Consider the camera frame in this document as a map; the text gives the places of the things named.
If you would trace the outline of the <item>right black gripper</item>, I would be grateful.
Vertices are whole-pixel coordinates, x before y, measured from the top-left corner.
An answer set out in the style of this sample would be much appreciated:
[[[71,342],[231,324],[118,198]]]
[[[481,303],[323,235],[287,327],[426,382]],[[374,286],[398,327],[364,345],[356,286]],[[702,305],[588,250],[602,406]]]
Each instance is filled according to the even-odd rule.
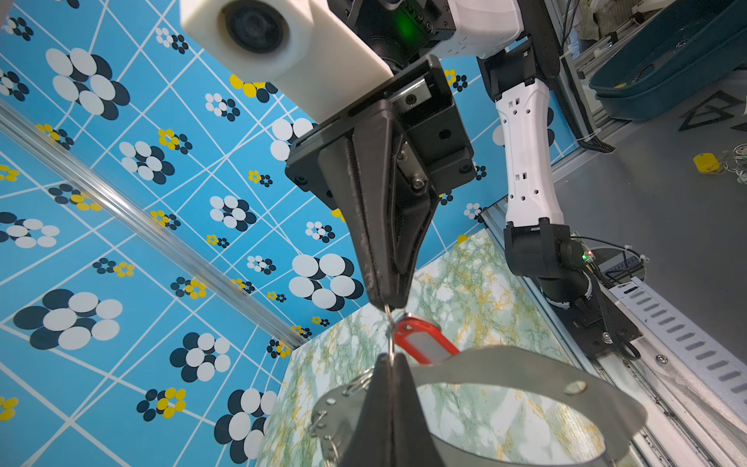
[[[299,137],[285,174],[340,208],[371,304],[406,305],[435,195],[477,176],[445,70],[428,54]]]

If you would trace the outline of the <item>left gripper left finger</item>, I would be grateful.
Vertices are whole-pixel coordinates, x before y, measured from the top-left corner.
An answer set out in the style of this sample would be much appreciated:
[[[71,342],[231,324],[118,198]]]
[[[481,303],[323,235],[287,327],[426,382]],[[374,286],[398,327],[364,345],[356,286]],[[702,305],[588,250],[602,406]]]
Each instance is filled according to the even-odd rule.
[[[389,467],[394,459],[394,372],[390,357],[381,354],[373,367],[359,420],[342,457],[342,467]]]

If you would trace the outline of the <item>red key tag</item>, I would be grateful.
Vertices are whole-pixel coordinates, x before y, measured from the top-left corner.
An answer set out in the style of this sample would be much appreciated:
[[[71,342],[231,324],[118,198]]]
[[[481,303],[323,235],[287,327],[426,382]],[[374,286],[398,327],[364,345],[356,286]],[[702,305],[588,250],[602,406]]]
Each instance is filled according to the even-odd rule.
[[[394,342],[421,365],[438,364],[459,354],[438,323],[412,313],[395,320]]]

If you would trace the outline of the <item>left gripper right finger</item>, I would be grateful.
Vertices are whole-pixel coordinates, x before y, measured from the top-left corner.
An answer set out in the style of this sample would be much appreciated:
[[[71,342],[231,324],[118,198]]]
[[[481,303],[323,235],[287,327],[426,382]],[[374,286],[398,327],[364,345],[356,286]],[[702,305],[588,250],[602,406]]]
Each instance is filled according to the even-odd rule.
[[[393,365],[393,464],[444,466],[428,429],[410,365],[400,353],[395,355]]]

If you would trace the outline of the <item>grey metal key ring plate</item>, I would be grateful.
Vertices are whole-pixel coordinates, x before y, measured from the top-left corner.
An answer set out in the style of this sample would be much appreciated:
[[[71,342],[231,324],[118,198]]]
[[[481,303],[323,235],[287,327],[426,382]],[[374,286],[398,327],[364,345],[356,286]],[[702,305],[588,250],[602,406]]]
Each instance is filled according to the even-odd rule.
[[[394,365],[400,352],[378,346],[360,375],[319,397],[308,465],[340,466],[383,353]],[[514,346],[471,348],[432,365],[406,360],[444,466],[613,466],[647,420],[615,385]]]

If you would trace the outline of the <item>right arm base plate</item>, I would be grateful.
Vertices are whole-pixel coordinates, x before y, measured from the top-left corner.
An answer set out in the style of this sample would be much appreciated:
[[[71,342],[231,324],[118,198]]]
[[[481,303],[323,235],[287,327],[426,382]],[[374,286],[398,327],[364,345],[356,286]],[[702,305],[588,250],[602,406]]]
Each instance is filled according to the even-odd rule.
[[[642,337],[638,327],[609,298],[603,296],[602,303],[606,305],[616,336],[621,341],[633,342]],[[551,308],[588,358],[595,359],[615,350],[612,342],[605,337],[605,334],[612,334],[604,324],[597,299],[581,299],[568,309],[556,305],[551,305]]]

